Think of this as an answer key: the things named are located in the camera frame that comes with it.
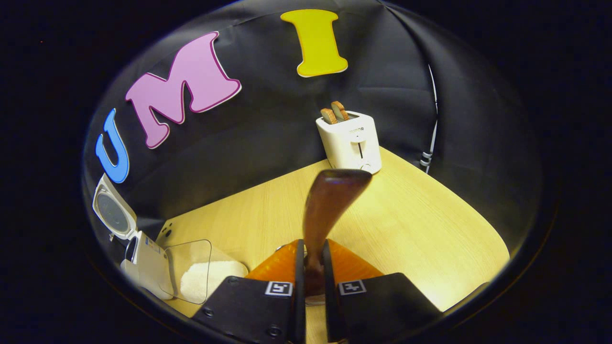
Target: white powder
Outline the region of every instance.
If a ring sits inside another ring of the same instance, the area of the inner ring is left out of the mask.
[[[208,297],[227,276],[244,277],[247,267],[237,261],[213,261],[195,263],[181,277],[181,294],[185,300],[201,304],[207,299],[206,276],[208,275]]]

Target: blue letter u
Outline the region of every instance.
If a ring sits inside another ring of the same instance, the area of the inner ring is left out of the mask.
[[[130,171],[130,160],[127,157],[127,150],[125,149],[125,145],[121,140],[121,136],[119,136],[117,126],[114,123],[114,115],[115,109],[112,109],[111,112],[108,113],[106,121],[104,122],[104,131],[108,133],[108,137],[111,139],[111,144],[117,151],[117,165],[113,165],[111,160],[108,158],[106,149],[104,149],[104,146],[102,145],[102,134],[98,136],[98,141],[95,143],[95,154],[100,159],[106,175],[113,182],[122,183],[126,179],[127,173]]]

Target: table surface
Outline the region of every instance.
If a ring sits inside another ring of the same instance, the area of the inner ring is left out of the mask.
[[[329,238],[385,274],[402,272],[440,311],[490,281],[509,253],[495,229],[470,205],[423,171],[381,148],[382,169],[344,213]],[[208,239],[249,271],[302,237],[304,203],[327,160],[169,219],[162,247]],[[193,316],[201,305],[172,299]],[[323,306],[307,307],[307,343],[326,343]]]

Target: pink letter m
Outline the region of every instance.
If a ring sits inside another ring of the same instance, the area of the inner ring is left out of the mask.
[[[240,81],[229,79],[217,60],[212,42],[218,36],[217,31],[210,32],[182,47],[172,62],[168,80],[147,73],[127,91],[125,100],[132,101],[147,135],[147,147],[156,148],[170,134],[168,124],[159,123],[153,109],[177,124],[185,121],[185,85],[192,96],[189,108],[196,113],[216,107],[240,92]]]

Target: white toaster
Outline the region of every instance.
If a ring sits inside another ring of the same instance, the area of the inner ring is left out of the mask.
[[[374,119],[354,111],[346,113],[348,121],[328,124],[323,117],[315,121],[329,164],[332,168],[378,172],[382,163]]]

